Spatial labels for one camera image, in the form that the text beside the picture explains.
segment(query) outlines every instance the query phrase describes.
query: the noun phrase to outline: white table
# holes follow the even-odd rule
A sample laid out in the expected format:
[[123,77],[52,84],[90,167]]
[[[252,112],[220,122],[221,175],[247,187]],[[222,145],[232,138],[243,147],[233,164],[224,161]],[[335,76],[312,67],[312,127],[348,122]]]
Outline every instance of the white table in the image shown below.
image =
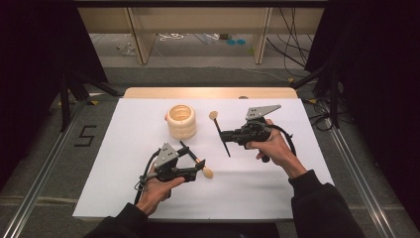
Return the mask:
[[[221,130],[245,124],[249,107],[280,104],[265,118],[293,135],[297,156],[321,182],[333,183],[300,99],[138,99],[122,98],[114,112],[95,164],[77,203],[74,217],[84,220],[117,215],[136,196],[138,182],[152,153],[164,142],[181,148],[171,138],[163,119],[173,105],[187,104],[197,117],[197,134],[184,143],[214,172],[212,179],[200,172],[197,180],[172,190],[151,216],[161,221],[269,221],[292,218],[293,190],[282,168],[262,163],[257,151],[228,143],[228,158],[210,111],[219,112]],[[185,155],[179,168],[194,162]]]

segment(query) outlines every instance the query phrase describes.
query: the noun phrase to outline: person's left hand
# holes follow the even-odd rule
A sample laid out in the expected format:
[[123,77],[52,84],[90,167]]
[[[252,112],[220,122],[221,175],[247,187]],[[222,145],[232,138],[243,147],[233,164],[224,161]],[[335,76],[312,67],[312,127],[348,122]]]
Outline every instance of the person's left hand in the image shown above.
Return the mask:
[[184,177],[175,178],[167,182],[159,181],[157,178],[149,179],[146,182],[146,190],[143,191],[142,198],[140,198],[136,206],[147,216],[153,214],[157,210],[158,204],[167,199],[170,190],[181,185],[183,182],[185,182]]

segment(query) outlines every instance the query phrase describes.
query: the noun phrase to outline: person's right hand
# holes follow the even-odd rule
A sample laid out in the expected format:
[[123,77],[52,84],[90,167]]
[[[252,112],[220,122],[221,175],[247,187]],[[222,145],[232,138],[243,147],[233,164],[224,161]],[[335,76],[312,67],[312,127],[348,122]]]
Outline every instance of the person's right hand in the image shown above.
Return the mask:
[[[265,120],[266,124],[273,125],[270,119]],[[281,166],[287,175],[294,179],[306,173],[306,169],[300,164],[300,161],[291,153],[281,132],[271,129],[269,138],[264,142],[251,141],[246,145],[247,149],[259,149],[257,159],[267,155],[278,166]]]

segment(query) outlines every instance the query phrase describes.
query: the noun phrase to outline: black curtain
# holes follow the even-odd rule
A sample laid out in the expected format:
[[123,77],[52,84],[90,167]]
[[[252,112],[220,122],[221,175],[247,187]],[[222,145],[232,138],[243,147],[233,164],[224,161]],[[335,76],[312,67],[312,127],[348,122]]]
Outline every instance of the black curtain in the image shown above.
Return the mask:
[[76,8],[6,0],[0,32],[2,188],[49,115],[64,70],[107,79]]
[[[353,23],[360,30],[345,43],[353,53],[341,55],[347,58],[339,73],[343,96],[375,161],[420,229],[420,4],[369,0],[361,6],[364,20]],[[342,8],[326,9],[309,70],[328,58],[328,46],[339,39],[336,23],[352,19],[344,16]]]

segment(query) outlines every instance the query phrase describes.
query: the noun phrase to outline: hand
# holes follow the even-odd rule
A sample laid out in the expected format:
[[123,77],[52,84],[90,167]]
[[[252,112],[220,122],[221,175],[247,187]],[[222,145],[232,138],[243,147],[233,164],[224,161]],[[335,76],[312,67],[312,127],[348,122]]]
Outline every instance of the hand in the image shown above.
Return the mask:
[[136,206],[141,209],[147,216],[152,215],[158,208],[161,201],[165,201],[169,196],[172,188],[185,182],[185,178],[175,178],[171,181],[162,182],[157,178],[151,178],[146,182],[146,190],[143,191],[142,198]]
[[[266,119],[265,122],[268,125],[273,125],[270,119]],[[266,141],[251,141],[247,143],[246,147],[247,149],[259,149],[257,159],[267,155],[277,166],[281,166],[291,179],[306,173],[306,169],[300,164],[299,159],[291,153],[281,132],[276,129],[271,129],[271,134]]]

